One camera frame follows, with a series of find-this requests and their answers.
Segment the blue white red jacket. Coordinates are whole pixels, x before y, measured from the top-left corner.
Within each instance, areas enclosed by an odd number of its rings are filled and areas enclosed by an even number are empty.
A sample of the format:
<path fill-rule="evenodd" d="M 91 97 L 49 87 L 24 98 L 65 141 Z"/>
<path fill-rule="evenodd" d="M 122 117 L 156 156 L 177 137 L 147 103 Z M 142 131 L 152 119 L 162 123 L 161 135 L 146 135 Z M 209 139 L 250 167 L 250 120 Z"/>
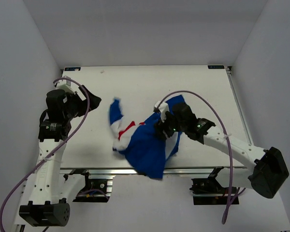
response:
<path fill-rule="evenodd" d="M 120 99 L 115 98 L 109 107 L 113 151 L 123 155 L 138 173 L 162 179 L 167 161 L 178 152 L 182 133 L 175 132 L 166 140 L 159 138 L 154 127 L 160 119 L 159 113 L 139 124 L 131 121 L 123 126 L 123 119 Z"/>

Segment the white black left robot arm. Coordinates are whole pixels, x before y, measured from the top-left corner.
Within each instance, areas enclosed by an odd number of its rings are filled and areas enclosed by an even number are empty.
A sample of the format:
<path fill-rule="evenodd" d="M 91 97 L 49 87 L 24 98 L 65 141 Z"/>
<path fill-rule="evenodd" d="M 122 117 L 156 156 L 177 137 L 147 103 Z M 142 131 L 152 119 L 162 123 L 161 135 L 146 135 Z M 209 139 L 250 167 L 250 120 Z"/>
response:
<path fill-rule="evenodd" d="M 86 118 L 96 109 L 101 98 L 93 95 L 84 85 L 74 91 L 67 84 L 57 85 L 46 95 L 47 119 L 40 119 L 38 168 L 29 200 L 21 205 L 19 216 L 33 227 L 64 227 L 67 225 L 70 203 L 79 192 L 92 189 L 92 180 L 85 171 L 66 174 L 60 184 L 60 167 L 67 140 L 73 133 L 71 120 Z"/>

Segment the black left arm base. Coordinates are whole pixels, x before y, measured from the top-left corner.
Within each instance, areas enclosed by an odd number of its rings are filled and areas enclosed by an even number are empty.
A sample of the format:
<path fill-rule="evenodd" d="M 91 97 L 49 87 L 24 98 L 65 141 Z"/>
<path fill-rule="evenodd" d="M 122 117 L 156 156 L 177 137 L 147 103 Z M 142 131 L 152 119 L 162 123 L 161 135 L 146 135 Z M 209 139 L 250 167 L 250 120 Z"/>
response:
<path fill-rule="evenodd" d="M 88 169 L 73 169 L 63 175 L 64 190 L 72 189 L 74 203 L 107 203 L 110 199 L 111 178 L 98 176 Z"/>

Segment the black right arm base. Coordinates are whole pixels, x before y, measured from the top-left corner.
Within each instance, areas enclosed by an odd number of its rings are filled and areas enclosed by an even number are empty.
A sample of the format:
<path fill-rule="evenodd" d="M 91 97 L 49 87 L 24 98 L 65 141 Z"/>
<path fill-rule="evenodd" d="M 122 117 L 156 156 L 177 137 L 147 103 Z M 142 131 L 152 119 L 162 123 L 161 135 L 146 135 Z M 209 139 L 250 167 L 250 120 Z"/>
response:
<path fill-rule="evenodd" d="M 218 183 L 216 177 L 223 167 L 215 168 L 207 178 L 193 178 L 192 186 L 189 189 L 193 196 L 194 205 L 226 205 L 228 196 L 233 197 L 237 191 L 236 187 L 232 187 L 229 191 L 227 187 L 222 187 Z"/>

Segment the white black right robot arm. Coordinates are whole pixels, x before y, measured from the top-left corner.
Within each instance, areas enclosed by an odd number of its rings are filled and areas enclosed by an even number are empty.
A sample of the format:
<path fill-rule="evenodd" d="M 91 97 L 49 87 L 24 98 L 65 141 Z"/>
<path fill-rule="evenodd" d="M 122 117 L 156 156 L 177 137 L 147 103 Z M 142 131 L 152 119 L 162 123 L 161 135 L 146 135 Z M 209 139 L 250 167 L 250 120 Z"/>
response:
<path fill-rule="evenodd" d="M 191 140 L 215 148 L 244 165 L 245 168 L 240 170 L 233 167 L 216 168 L 208 181 L 209 188 L 215 193 L 232 183 L 234 187 L 253 189 L 259 195 L 271 199 L 289 177 L 279 149 L 257 147 L 227 135 L 214 122 L 197 118 L 185 102 L 170 107 L 166 102 L 159 101 L 154 111 L 160 114 L 155 127 L 162 139 L 172 137 L 175 132 L 183 132 Z"/>

